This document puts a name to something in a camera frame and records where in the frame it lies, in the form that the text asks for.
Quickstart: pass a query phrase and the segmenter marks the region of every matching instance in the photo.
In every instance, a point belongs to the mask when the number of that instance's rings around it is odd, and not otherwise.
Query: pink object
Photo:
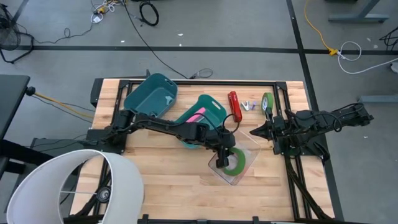
[[[187,123],[191,123],[191,122],[197,122],[201,119],[203,119],[202,116],[200,116],[199,114],[196,113],[200,113],[200,114],[204,114],[206,112],[205,108],[200,108],[198,111],[195,112],[195,115],[193,115],[190,119],[188,119],[186,122]]]

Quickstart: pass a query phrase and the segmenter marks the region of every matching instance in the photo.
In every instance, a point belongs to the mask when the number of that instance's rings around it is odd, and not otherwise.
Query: teal plastic tray
[[[126,97],[124,109],[160,118],[174,105],[177,92],[177,85],[172,80],[156,73]]]
[[[197,103],[195,103],[189,110],[187,110],[181,117],[179,117],[178,120],[175,122],[181,123],[189,118],[191,118],[200,108],[205,108],[205,116],[209,118],[209,120],[216,126],[220,126],[226,117],[226,110],[225,108],[217,102],[213,97],[209,95],[200,95],[198,98]],[[208,124],[210,126],[210,129],[214,129],[214,127],[208,122],[207,119],[202,119],[200,123]],[[193,145],[193,144],[188,144],[185,142],[182,142],[184,146],[186,146],[189,149],[196,149],[199,146]]]

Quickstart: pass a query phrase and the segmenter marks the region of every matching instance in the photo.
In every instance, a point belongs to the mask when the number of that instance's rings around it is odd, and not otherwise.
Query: butcher block tabletop
[[[176,120],[194,105],[202,94],[212,96],[225,107],[227,114],[230,114],[227,97],[230,91],[237,93],[240,102],[256,100],[258,103],[265,92],[272,93],[272,87],[246,86],[242,85],[242,82],[245,81],[239,81],[239,85],[178,85],[177,101],[162,119]],[[292,111],[307,110],[308,101],[303,82],[286,83]],[[118,79],[103,80],[93,129],[103,129],[111,123],[118,84]],[[284,110],[281,91],[279,95]],[[248,135],[250,130],[265,122],[260,106],[252,111],[242,108],[242,114],[243,120],[239,130]],[[233,119],[227,120],[228,129],[233,130],[235,126]],[[145,183],[145,199],[141,213],[149,214],[150,219],[252,220],[252,217],[257,216],[261,221],[293,221],[284,157],[274,155],[272,142],[251,137],[261,146],[261,152],[241,181],[232,186],[214,176],[208,167],[214,152],[202,147],[187,149],[174,136],[146,129],[130,134],[123,156],[135,163]],[[323,211],[334,217],[321,160],[316,156],[301,158],[308,191]],[[85,163],[76,191],[96,190],[102,163],[103,159],[99,157]],[[303,217],[302,197],[297,188],[296,192],[300,216]],[[91,195],[87,194],[75,194],[71,214],[78,212],[90,197]]]

